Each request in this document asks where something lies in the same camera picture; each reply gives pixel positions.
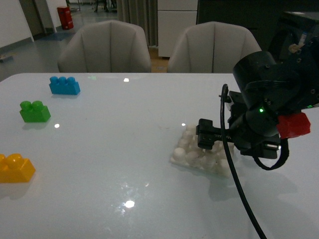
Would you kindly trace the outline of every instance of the white table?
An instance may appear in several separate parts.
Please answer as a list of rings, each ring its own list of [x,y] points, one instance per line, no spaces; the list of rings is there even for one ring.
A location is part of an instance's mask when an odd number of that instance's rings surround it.
[[[169,162],[182,123],[205,118],[220,126],[221,87],[238,90],[232,75],[64,74],[79,82],[78,96],[52,95],[51,76],[0,83],[0,153],[21,153],[37,170],[29,183],[0,184],[0,239],[258,238],[232,178]],[[51,119],[24,123],[25,100],[41,100]],[[318,109],[306,113],[312,133],[289,140],[282,168],[264,171],[235,151],[269,239],[319,235]]]

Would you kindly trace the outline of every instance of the white chair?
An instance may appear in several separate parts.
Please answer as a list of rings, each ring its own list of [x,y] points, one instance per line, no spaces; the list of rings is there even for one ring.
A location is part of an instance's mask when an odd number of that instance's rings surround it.
[[[144,30],[109,20],[82,27],[58,59],[60,72],[151,72]]]
[[[169,59],[170,73],[232,73],[250,53],[261,51],[246,28],[207,22],[186,28],[177,39]]]

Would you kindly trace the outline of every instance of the toy block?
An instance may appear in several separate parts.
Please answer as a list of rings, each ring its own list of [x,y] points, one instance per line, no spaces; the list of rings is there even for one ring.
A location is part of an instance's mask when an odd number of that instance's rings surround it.
[[[30,122],[47,122],[51,117],[49,109],[41,101],[23,101],[21,104],[20,114],[26,123]]]
[[[7,158],[0,154],[0,183],[26,183],[29,182],[35,168],[28,158],[14,153]]]
[[[77,81],[75,81],[74,77],[69,77],[66,79],[65,77],[57,78],[53,76],[50,78],[50,89],[52,94],[57,95],[77,95],[80,93],[80,86]]]
[[[229,177],[231,172],[223,142],[216,141],[211,150],[203,150],[198,147],[197,139],[196,125],[187,125],[177,148],[173,151],[171,163]],[[233,155],[234,143],[228,143],[228,146]]]

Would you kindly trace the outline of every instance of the red toy block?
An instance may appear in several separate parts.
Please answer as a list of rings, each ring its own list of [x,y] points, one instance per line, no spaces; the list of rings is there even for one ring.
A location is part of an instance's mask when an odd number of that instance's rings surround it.
[[[310,133],[310,122],[305,113],[279,116],[277,130],[280,138],[295,138]]]

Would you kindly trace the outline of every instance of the black cable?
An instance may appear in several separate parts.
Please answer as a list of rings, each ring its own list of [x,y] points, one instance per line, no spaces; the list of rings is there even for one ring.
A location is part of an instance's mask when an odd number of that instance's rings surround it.
[[[246,196],[244,194],[244,191],[241,187],[241,184],[240,184],[240,181],[239,181],[239,178],[238,178],[238,175],[237,175],[237,172],[236,172],[236,169],[235,169],[235,166],[234,166],[234,163],[233,163],[233,160],[231,158],[230,151],[229,151],[229,147],[228,147],[228,143],[227,143],[227,139],[226,139],[225,115],[224,115],[224,113],[225,113],[225,99],[227,98],[227,94],[228,94],[228,86],[225,84],[225,85],[223,85],[221,100],[220,100],[220,128],[221,128],[221,137],[222,137],[227,161],[229,164],[231,174],[233,175],[235,185],[236,185],[236,188],[238,190],[238,194],[239,194],[240,199],[241,199],[241,201],[246,209],[246,212],[249,216],[250,221],[252,222],[260,239],[267,239],[263,230],[259,226],[258,221],[255,218],[253,211],[251,210],[251,208],[248,204],[248,201],[247,201]]]
[[[259,160],[258,157],[253,157],[257,165],[261,167],[262,169],[265,169],[268,171],[274,170],[283,166],[289,157],[288,139],[287,138],[281,139],[280,145],[281,145],[281,154],[278,161],[273,166],[267,167]]]

